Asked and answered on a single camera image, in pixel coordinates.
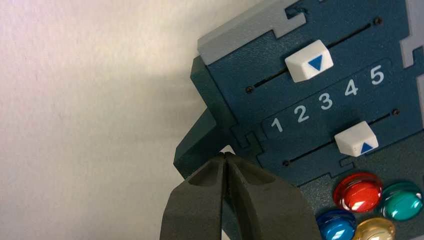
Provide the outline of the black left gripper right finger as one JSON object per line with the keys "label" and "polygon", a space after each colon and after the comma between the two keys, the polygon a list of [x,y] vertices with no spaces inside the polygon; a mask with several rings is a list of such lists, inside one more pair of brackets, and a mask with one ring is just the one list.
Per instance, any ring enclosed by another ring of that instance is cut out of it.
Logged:
{"label": "black left gripper right finger", "polygon": [[244,240],[319,240],[312,207],[298,187],[230,152],[228,193]]}

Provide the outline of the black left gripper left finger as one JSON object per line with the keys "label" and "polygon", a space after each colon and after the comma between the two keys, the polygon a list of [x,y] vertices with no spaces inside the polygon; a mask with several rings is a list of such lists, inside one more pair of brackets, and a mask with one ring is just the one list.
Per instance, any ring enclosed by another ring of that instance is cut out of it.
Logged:
{"label": "black left gripper left finger", "polygon": [[227,160],[217,154],[178,185],[162,215],[161,240],[220,240]]}

